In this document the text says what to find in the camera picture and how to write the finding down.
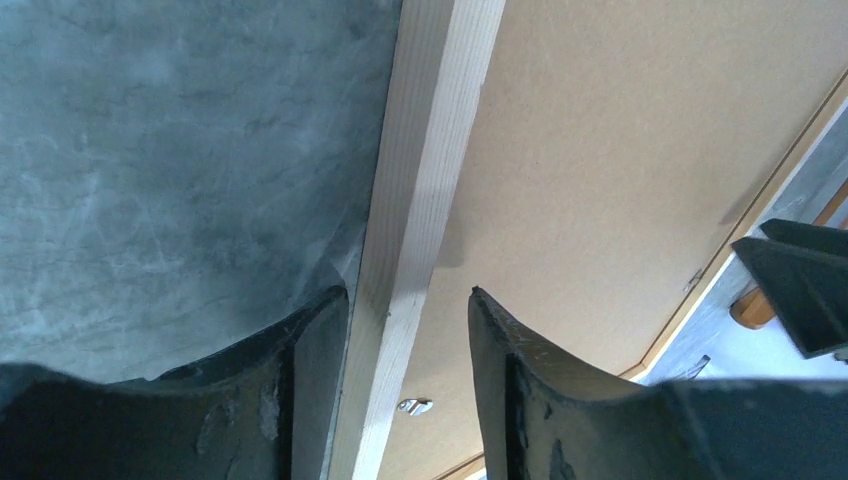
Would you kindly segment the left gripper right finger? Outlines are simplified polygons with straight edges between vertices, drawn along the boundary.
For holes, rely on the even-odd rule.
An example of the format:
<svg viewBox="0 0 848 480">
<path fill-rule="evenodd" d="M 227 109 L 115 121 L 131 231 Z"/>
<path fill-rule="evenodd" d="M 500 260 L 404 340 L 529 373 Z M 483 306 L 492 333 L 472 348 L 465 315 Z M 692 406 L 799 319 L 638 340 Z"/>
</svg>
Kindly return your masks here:
<svg viewBox="0 0 848 480">
<path fill-rule="evenodd" d="M 491 479 L 843 479 L 843 381 L 642 386 L 468 300 L 476 408 Z"/>
</svg>

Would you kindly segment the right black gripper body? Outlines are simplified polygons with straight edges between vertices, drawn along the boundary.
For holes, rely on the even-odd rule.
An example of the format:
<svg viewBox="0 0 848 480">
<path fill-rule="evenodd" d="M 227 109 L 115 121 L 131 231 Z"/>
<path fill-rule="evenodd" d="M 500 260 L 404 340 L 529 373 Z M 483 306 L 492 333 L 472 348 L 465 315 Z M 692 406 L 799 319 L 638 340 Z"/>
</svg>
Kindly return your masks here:
<svg viewBox="0 0 848 480">
<path fill-rule="evenodd" d="M 847 347 L 847 232 L 783 219 L 731 244 L 800 354 Z"/>
</svg>

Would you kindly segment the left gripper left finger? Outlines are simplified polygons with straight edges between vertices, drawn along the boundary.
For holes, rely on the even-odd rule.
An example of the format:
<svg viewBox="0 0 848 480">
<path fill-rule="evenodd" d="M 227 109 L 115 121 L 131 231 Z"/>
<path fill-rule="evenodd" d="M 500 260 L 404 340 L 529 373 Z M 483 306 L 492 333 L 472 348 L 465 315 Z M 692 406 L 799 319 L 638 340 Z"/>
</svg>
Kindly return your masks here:
<svg viewBox="0 0 848 480">
<path fill-rule="evenodd" d="M 1 367 L 5 479 L 320 479 L 349 331 L 345 288 L 152 379 Z"/>
</svg>

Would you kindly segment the light wooden picture frame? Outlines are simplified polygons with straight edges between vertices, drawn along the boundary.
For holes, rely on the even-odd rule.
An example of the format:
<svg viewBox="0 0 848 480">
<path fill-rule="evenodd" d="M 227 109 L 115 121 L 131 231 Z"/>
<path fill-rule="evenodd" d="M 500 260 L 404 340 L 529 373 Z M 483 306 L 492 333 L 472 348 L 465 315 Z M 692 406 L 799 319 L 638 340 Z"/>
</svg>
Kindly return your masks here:
<svg viewBox="0 0 848 480">
<path fill-rule="evenodd" d="M 395 417 L 433 401 L 402 389 L 466 156 L 506 3 L 407 1 L 388 93 L 328 475 L 375 479 Z M 760 187 L 654 344 L 629 371 L 659 361 L 731 265 L 747 234 L 809 166 L 847 106 L 847 67 Z"/>
</svg>

